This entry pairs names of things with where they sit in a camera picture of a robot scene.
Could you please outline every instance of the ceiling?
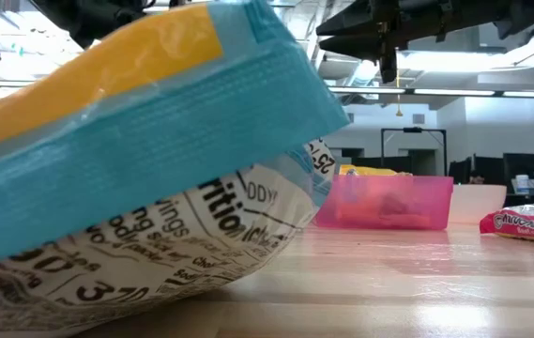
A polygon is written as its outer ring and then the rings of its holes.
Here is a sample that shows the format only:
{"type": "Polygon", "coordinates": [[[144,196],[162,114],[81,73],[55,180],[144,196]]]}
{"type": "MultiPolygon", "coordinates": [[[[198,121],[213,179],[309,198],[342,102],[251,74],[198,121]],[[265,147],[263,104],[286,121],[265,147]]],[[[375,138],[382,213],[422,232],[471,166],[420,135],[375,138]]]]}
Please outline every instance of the ceiling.
{"type": "MultiPolygon", "coordinates": [[[[314,32],[315,27],[352,2],[273,0],[270,3],[328,84],[383,85],[379,83],[375,65],[368,62],[361,64],[357,59],[324,52],[318,48],[319,37],[314,32]]],[[[0,80],[34,81],[82,52],[67,32],[53,25],[28,1],[0,0],[0,8],[7,6],[7,3],[12,6],[14,3],[20,3],[20,8],[17,11],[0,11],[0,80]]],[[[168,0],[159,0],[152,11],[164,10],[167,6],[168,0]]],[[[518,48],[523,44],[525,35],[526,32],[520,36],[499,40],[494,27],[487,24],[450,33],[442,43],[435,43],[434,38],[413,41],[409,45],[409,52],[399,54],[399,82],[386,85],[415,88],[534,89],[534,46],[530,46],[529,50],[518,48]],[[490,51],[509,53],[490,54],[490,51]],[[489,67],[482,69],[481,65],[492,65],[495,68],[489,71],[489,67]]],[[[0,96],[13,90],[15,89],[3,88],[0,90],[0,96]]],[[[395,96],[379,96],[368,102],[387,104],[395,100],[395,96]]],[[[429,103],[433,109],[448,102],[447,99],[429,97],[409,97],[403,101],[429,103]]]]}

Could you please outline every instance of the white container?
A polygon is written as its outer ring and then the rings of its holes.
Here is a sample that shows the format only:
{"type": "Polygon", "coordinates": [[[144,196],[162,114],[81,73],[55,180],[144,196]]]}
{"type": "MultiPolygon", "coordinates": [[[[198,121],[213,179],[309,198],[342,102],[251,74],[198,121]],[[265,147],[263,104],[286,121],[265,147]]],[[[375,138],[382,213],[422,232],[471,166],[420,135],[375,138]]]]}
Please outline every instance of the white container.
{"type": "Polygon", "coordinates": [[[528,194],[529,193],[529,176],[527,175],[517,175],[517,189],[516,193],[528,194]]]}
{"type": "Polygon", "coordinates": [[[507,187],[499,185],[455,185],[450,199],[449,223],[479,224],[481,219],[504,206],[507,187]]]}

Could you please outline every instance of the wood grain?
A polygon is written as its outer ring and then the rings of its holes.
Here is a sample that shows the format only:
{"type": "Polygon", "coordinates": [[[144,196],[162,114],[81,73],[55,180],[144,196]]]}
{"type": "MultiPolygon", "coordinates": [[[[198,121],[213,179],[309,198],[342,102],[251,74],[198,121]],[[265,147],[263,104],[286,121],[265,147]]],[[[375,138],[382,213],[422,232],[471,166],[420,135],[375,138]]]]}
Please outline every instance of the wood grain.
{"type": "Polygon", "coordinates": [[[80,338],[108,336],[534,337],[534,242],[312,227],[251,276],[80,338]]]}

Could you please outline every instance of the yellow object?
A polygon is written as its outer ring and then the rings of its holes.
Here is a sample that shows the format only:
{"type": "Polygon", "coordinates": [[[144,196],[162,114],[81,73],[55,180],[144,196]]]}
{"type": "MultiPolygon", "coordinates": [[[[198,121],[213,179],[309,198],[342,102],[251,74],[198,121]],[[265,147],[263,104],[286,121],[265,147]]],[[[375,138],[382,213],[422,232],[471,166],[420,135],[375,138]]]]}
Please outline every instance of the yellow object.
{"type": "Polygon", "coordinates": [[[396,172],[391,169],[377,169],[370,167],[359,167],[351,164],[340,165],[340,175],[347,175],[348,171],[354,169],[359,176],[394,176],[396,172]]]}
{"type": "Polygon", "coordinates": [[[206,4],[148,16],[1,99],[0,142],[221,56],[206,4]]]}

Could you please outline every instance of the metal frame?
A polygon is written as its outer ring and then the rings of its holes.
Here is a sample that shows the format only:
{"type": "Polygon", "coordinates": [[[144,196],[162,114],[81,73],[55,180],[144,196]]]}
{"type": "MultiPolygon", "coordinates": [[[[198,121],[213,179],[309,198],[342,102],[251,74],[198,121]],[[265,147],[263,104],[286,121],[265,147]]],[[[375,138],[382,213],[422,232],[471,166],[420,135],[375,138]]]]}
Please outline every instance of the metal frame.
{"type": "Polygon", "coordinates": [[[382,128],[381,129],[381,166],[384,167],[386,164],[386,131],[401,131],[403,133],[423,133],[424,131],[428,132],[439,132],[442,134],[443,139],[443,148],[444,148],[444,176],[448,175],[448,147],[446,145],[446,130],[443,129],[423,129],[419,127],[415,128],[382,128]]]}

